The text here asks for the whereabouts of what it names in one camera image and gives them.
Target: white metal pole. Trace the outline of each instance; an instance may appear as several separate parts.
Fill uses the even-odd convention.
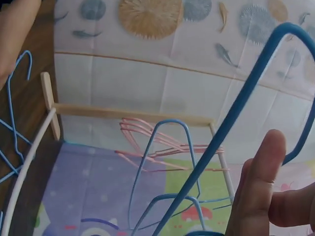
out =
[[[212,136],[214,136],[215,133],[217,132],[217,129],[215,128],[215,126],[212,123],[210,123],[209,127],[210,127],[210,130],[211,130]],[[224,154],[222,152],[219,152],[218,156],[219,156],[219,161],[220,161],[221,167],[223,169],[228,169],[226,161],[225,161]],[[223,171],[223,175],[224,175],[224,179],[225,179],[225,183],[226,183],[228,194],[229,194],[229,196],[231,198],[231,203],[233,203],[234,196],[235,196],[235,191],[234,191],[231,175],[230,175],[228,170]]]
[[[9,235],[9,230],[10,230],[10,225],[11,225],[11,221],[12,221],[12,216],[14,213],[14,209],[15,209],[15,205],[16,202],[18,200],[23,182],[25,180],[26,174],[29,170],[29,167],[31,165],[31,162],[33,160],[33,157],[36,153],[36,150],[38,148],[38,145],[41,141],[41,139],[43,138],[49,124],[50,121],[52,120],[52,118],[54,117],[56,113],[56,108],[52,108],[46,118],[46,120],[44,121],[43,125],[41,126],[34,142],[33,145],[31,146],[31,149],[28,153],[28,155],[25,158],[25,162],[23,164],[23,167],[18,175],[18,178],[16,180],[16,183],[14,185],[13,191],[12,191],[12,195],[9,201],[9,205],[8,208],[6,210],[5,216],[4,216],[4,223],[3,223],[3,227],[2,227],[2,232],[1,232],[1,236],[8,236]]]

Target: finger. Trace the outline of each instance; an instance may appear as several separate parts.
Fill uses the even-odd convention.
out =
[[[244,163],[243,167],[242,167],[241,178],[240,178],[240,182],[238,184],[238,187],[237,187],[237,190],[236,190],[236,193],[235,193],[235,197],[234,197],[234,201],[233,201],[233,205],[232,205],[232,211],[233,211],[234,208],[236,208],[236,206],[239,203],[240,195],[242,193],[242,189],[244,187],[246,176],[248,174],[248,171],[249,171],[249,168],[250,168],[251,164],[252,164],[252,158],[247,160]]]
[[[241,195],[241,192],[242,192],[245,180],[246,180],[246,176],[248,174],[248,170],[251,166],[251,163],[252,163],[252,159],[249,159],[244,163],[242,167],[241,178],[240,178],[240,182],[238,184],[238,187],[235,193],[235,197],[234,197],[234,201],[233,201],[232,209],[231,209],[231,215],[227,224],[225,235],[233,235],[233,230],[234,230],[233,220],[235,220],[236,218],[235,214],[236,214],[237,205],[240,200],[240,195]]]
[[[252,160],[237,207],[241,232],[269,233],[272,186],[284,158],[285,137],[278,130],[270,130]]]
[[[270,221],[280,227],[311,223],[315,229],[315,183],[300,190],[274,193],[269,208]]]

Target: purple play mat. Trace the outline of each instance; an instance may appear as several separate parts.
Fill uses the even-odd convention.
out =
[[[133,161],[140,163],[141,158]],[[147,170],[153,164],[145,164]],[[165,166],[154,164],[154,168]],[[127,209],[137,168],[114,151],[63,144],[43,197],[40,211],[46,212],[43,232],[35,236],[127,236]],[[142,173],[131,209],[133,227],[153,197],[164,193],[165,172]],[[143,222],[162,218],[170,202],[157,203]],[[152,234],[154,227],[139,236]]]

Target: wooden drying rack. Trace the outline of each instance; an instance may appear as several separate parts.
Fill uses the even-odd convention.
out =
[[[47,130],[48,126],[51,125],[54,138],[56,140],[59,140],[61,137],[61,129],[60,129],[59,121],[57,118],[57,114],[70,115],[70,116],[109,118],[109,119],[139,118],[139,119],[145,120],[146,122],[152,122],[152,123],[157,123],[163,119],[180,119],[181,121],[185,122],[187,125],[190,125],[190,126],[210,128],[211,134],[213,136],[216,133],[215,122],[213,119],[210,119],[210,118],[184,116],[184,115],[179,115],[179,114],[151,114],[151,113],[144,113],[144,112],[132,112],[132,111],[124,111],[124,110],[105,109],[105,108],[100,108],[100,107],[76,106],[76,105],[70,105],[70,104],[55,103],[49,73],[42,72],[40,76],[41,76],[41,82],[42,82],[42,87],[43,87],[46,108],[49,113],[46,120],[43,122],[42,126],[40,127],[38,134],[36,135],[34,139],[34,142],[29,150],[29,153],[27,154],[25,158],[23,167],[14,185],[11,198],[7,207],[7,211],[5,214],[1,236],[8,236],[9,234],[12,216],[14,213],[16,202],[19,197],[24,179],[32,163],[33,157],[35,156],[38,145],[42,137],[44,136],[44,133]],[[228,169],[225,158],[224,158],[224,154],[222,152],[219,152],[218,156],[219,156],[221,167],[223,169]],[[231,202],[232,202],[235,192],[234,192],[233,184],[231,181],[231,177],[228,171],[223,171],[223,175],[224,175],[227,190],[231,198]]]

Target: wooden rod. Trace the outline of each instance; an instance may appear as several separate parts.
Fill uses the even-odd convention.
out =
[[[43,87],[46,108],[48,111],[50,111],[54,104],[54,96],[53,96],[53,90],[51,87],[50,75],[48,72],[42,72],[40,73],[40,77],[41,77],[41,84]],[[60,135],[61,135],[61,130],[59,126],[58,117],[56,114],[53,116],[53,119],[51,120],[51,127],[53,129],[55,140],[59,140]]]
[[[151,114],[61,103],[54,103],[53,107],[56,108],[57,114],[69,116],[97,117],[107,119],[139,118],[151,123],[157,123],[163,119],[179,119],[185,122],[187,125],[199,127],[209,127],[211,123],[214,123],[211,118],[184,116],[181,114]]]

